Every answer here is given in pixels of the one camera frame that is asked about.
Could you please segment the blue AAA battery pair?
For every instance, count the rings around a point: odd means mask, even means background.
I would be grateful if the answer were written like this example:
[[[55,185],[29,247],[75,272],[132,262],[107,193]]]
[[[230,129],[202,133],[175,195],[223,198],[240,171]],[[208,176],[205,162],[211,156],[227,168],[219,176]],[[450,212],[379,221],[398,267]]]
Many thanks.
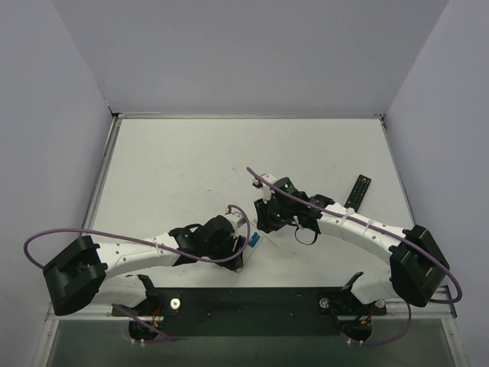
[[[258,241],[259,241],[260,239],[261,239],[261,236],[260,236],[260,235],[259,235],[257,232],[255,232],[255,233],[252,235],[252,237],[250,238],[250,240],[249,240],[249,242],[248,242],[248,245],[249,245],[250,247],[252,247],[252,248],[253,248],[253,247],[255,247],[255,246],[256,246],[256,244],[258,243]]]

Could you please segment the white remote control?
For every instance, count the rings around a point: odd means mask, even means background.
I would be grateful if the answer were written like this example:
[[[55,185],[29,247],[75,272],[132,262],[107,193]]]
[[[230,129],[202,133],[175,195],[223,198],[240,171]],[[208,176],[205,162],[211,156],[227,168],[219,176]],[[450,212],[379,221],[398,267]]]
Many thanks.
[[[257,226],[256,226],[256,222],[257,222],[257,219],[256,218],[253,218],[251,221],[250,221],[250,224],[251,224],[251,236],[250,238],[252,237],[252,235],[257,232],[261,238],[262,238],[262,235],[260,233],[260,231],[258,230]],[[244,270],[245,268],[245,265],[248,263],[248,261],[250,260],[251,256],[253,255],[253,252],[254,250],[257,249],[258,247],[258,244],[260,243],[260,240],[258,241],[258,243],[256,244],[255,247],[250,247],[249,245],[247,245],[246,249],[243,251],[242,253],[242,266],[240,268],[238,268],[237,270],[235,270],[235,273],[239,274],[241,271]]]

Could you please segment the white battery cover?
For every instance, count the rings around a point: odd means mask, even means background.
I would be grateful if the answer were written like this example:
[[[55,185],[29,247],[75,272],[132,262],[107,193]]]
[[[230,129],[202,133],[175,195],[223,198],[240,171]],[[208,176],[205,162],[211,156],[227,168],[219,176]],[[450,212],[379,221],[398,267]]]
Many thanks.
[[[264,233],[264,236],[267,238],[268,241],[270,241],[274,246],[276,247],[281,247],[283,244],[283,237],[280,233],[278,232],[271,232],[271,233]]]

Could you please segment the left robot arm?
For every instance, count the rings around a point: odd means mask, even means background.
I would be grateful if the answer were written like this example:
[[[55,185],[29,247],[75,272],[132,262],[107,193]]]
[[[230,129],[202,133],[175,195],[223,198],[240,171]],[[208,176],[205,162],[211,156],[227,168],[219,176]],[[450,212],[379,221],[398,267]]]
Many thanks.
[[[243,265],[247,241],[238,230],[248,223],[244,215],[228,213],[145,240],[119,236],[115,243],[96,243],[89,235],[80,236],[43,268],[54,313],[75,313],[100,294],[104,282],[146,268],[201,261],[236,271]]]

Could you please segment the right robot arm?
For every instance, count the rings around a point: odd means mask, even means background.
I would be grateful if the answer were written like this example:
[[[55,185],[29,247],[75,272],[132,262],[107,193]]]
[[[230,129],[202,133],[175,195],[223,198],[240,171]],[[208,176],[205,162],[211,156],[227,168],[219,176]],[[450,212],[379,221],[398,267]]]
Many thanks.
[[[336,237],[387,264],[376,274],[359,271],[345,285],[361,304],[391,298],[415,307],[434,302],[449,264],[428,229],[418,225],[403,229],[369,219],[327,196],[308,196],[287,177],[275,181],[260,177],[253,185],[263,193],[254,203],[257,227],[262,232],[291,226],[312,232],[315,239]]]

